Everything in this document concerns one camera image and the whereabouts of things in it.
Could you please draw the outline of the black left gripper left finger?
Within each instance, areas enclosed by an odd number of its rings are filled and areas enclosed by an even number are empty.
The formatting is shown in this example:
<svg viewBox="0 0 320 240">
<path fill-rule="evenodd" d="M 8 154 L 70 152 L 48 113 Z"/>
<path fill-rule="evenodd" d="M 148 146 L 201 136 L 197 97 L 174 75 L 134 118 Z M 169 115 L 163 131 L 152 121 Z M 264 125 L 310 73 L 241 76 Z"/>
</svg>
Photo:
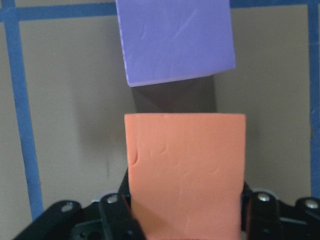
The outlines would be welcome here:
<svg viewBox="0 0 320 240">
<path fill-rule="evenodd" d="M 144 240 L 131 211 L 129 175 L 118 192 L 106 194 L 87 207 L 73 200 L 52 204 L 22 230 L 17 240 Z"/>
</svg>

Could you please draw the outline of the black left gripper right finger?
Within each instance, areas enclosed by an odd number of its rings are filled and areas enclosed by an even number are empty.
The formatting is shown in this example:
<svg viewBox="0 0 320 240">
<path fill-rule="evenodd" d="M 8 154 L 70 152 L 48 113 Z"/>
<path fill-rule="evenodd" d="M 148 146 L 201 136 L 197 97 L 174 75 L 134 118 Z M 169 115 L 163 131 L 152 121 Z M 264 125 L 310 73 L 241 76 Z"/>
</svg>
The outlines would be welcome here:
<svg viewBox="0 0 320 240">
<path fill-rule="evenodd" d="M 320 200 L 303 197 L 288 205 L 266 190 L 243 184 L 241 230 L 246 240 L 318 240 Z"/>
</svg>

